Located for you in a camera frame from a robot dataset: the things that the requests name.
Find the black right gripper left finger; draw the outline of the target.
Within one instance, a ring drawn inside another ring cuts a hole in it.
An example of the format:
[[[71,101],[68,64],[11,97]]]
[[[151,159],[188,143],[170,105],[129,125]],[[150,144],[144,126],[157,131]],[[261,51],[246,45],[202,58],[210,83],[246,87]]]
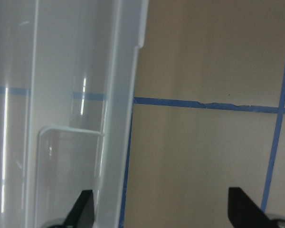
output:
[[[63,222],[62,227],[91,228],[94,221],[95,209],[93,190],[83,190]]]

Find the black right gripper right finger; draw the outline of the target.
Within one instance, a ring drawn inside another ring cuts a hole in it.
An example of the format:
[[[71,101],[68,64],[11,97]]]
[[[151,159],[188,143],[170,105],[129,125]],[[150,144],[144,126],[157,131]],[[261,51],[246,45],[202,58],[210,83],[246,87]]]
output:
[[[270,219],[240,188],[228,189],[228,219],[234,228],[271,228]]]

